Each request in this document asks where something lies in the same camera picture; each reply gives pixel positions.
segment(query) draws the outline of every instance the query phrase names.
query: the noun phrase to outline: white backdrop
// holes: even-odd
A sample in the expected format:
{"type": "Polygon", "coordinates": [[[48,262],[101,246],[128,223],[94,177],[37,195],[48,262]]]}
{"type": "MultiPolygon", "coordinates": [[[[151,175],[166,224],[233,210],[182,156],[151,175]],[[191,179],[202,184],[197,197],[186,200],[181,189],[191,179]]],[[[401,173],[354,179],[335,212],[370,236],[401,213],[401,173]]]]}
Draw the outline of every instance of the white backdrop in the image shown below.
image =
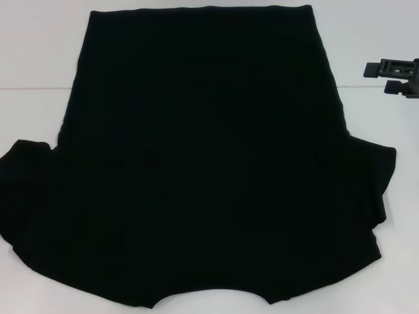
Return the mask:
{"type": "Polygon", "coordinates": [[[274,305],[246,292],[209,290],[171,296],[150,310],[47,279],[0,238],[0,313],[419,313],[419,100],[387,96],[384,79],[362,77],[368,61],[419,58],[417,1],[0,0],[0,156],[17,139],[56,145],[91,10],[307,3],[348,129],[397,149],[396,171],[384,194],[388,219],[374,230],[384,257],[335,285],[274,305]]]}

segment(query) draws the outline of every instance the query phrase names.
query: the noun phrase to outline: white table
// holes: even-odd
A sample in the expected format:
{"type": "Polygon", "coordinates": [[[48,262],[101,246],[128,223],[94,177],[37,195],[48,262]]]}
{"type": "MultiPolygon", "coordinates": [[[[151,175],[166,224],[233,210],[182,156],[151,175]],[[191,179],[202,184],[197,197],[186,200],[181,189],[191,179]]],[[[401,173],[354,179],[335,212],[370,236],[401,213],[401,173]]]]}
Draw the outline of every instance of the white table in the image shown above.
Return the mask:
{"type": "Polygon", "coordinates": [[[384,257],[287,302],[268,305],[245,292],[210,290],[166,298],[150,311],[47,279],[0,239],[0,313],[419,313],[419,101],[385,95],[384,79],[362,77],[368,61],[419,58],[419,3],[413,0],[2,0],[0,156],[17,139],[56,145],[91,10],[307,3],[314,8],[348,129],[397,149],[396,171],[384,195],[388,219],[374,230],[384,257]]]}

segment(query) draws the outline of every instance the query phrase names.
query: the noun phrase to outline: black clamp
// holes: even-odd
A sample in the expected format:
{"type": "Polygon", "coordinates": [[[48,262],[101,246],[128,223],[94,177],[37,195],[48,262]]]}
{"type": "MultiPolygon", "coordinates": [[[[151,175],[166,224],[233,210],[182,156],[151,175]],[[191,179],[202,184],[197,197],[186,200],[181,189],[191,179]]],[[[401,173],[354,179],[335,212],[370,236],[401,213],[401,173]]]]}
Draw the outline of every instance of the black clamp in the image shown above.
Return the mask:
{"type": "Polygon", "coordinates": [[[398,80],[387,81],[384,93],[393,95],[402,93],[406,98],[419,99],[419,59],[413,61],[381,59],[380,63],[367,63],[364,77],[408,80],[404,84],[398,80]]]}

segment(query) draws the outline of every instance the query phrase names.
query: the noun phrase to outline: white surface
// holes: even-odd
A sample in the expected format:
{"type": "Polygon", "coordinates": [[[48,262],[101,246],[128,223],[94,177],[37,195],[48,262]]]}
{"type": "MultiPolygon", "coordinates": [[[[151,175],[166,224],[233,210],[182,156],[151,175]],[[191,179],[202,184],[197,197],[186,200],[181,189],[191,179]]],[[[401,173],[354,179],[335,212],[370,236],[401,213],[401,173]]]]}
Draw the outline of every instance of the white surface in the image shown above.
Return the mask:
{"type": "MultiPolygon", "coordinates": [[[[365,62],[419,58],[419,41],[413,40],[419,3],[307,2],[314,6],[338,85],[383,86],[385,80],[362,77],[365,62]]],[[[307,2],[0,0],[0,156],[17,139],[55,146],[70,91],[51,88],[71,87],[90,10],[307,2]]],[[[211,290],[172,296],[149,310],[47,279],[27,268],[0,239],[0,313],[419,313],[419,101],[386,96],[382,88],[340,88],[339,92],[352,135],[397,149],[396,171],[384,195],[388,219],[375,230],[383,259],[335,285],[274,305],[245,292],[211,290]]]]}

